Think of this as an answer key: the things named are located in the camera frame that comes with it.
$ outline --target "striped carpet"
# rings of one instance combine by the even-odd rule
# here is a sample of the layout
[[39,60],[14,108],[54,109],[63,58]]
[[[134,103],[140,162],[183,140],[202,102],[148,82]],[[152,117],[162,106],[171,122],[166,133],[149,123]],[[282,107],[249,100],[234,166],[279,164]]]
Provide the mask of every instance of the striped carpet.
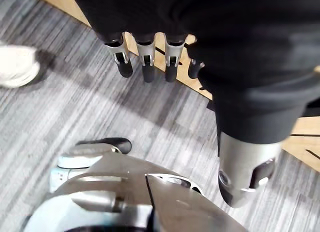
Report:
[[44,51],[46,79],[0,89],[0,231],[19,231],[48,189],[57,156],[80,140],[127,137],[131,155],[190,177],[249,231],[320,231],[319,173],[283,152],[274,180],[252,203],[229,208],[217,185],[215,114],[208,100],[138,58],[122,78],[94,32],[41,0],[0,0],[0,41]]

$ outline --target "wooden surface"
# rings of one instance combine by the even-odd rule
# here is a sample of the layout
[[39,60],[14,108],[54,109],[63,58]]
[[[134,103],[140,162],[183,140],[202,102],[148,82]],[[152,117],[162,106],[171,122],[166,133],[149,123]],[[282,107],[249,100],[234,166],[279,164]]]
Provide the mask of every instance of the wooden surface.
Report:
[[[77,20],[85,23],[90,26],[86,17],[78,7],[77,3],[74,0],[45,0],[53,6],[59,8],[60,10],[66,12]],[[125,38],[127,41],[127,45],[129,50],[138,54],[137,46],[134,38],[129,34],[125,33]],[[189,35],[186,42],[191,44],[194,41],[194,36]],[[165,41],[162,33],[156,34],[155,44],[161,50],[165,50]],[[188,77],[188,67],[190,63],[190,59],[187,54],[186,48],[183,49],[180,62],[182,65],[178,66],[178,74],[177,80],[185,84],[186,86],[192,88],[197,91],[201,95],[207,97],[212,100],[212,95],[206,90],[200,90],[202,87],[198,79],[190,79]],[[155,66],[160,70],[165,70],[165,57],[160,52],[155,52]],[[316,71],[320,72],[320,66],[315,68]],[[293,131],[293,134],[298,135],[320,135],[320,116],[319,117],[309,117],[309,118],[300,118]],[[301,161],[305,162],[307,165],[311,166],[317,171],[320,171],[319,159],[315,156],[311,155],[307,150],[313,151],[317,154],[320,152],[319,146],[320,137],[290,137],[288,138],[283,145],[283,149],[297,157]]]
[[320,116],[299,118],[292,130],[293,135],[320,135]]
[[320,137],[291,136],[282,148],[320,172]]

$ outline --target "robotic hand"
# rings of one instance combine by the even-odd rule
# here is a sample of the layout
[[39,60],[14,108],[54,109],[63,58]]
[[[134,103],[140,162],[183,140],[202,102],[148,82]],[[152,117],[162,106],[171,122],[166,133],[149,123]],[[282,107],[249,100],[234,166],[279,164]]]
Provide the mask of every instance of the robotic hand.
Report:
[[154,78],[155,33],[165,33],[168,82],[186,35],[195,35],[189,76],[213,94],[221,195],[232,207],[253,198],[297,118],[320,96],[319,0],[75,1],[124,77],[133,71],[123,32],[135,37],[146,82]]
[[190,179],[124,154],[125,138],[78,144],[50,174],[50,197],[24,232],[244,232]]

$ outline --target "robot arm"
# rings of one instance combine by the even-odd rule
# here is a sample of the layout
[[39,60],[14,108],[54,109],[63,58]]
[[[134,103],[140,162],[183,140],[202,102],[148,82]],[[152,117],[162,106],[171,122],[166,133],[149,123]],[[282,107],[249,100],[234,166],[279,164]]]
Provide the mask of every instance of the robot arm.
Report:
[[222,131],[221,194],[232,207],[252,198],[271,178],[306,104],[320,96],[319,0],[75,1],[124,77],[132,74],[124,31],[136,38],[146,82],[153,79],[154,33],[166,34],[168,82],[185,35],[195,35],[188,55],[205,64],[198,78],[213,94]]

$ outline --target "white shoe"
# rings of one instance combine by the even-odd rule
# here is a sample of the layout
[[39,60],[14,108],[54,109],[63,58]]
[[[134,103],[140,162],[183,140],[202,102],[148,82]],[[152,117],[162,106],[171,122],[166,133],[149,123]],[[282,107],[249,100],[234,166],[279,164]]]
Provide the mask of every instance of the white shoe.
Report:
[[0,45],[0,86],[18,88],[31,82],[40,70],[34,47]]

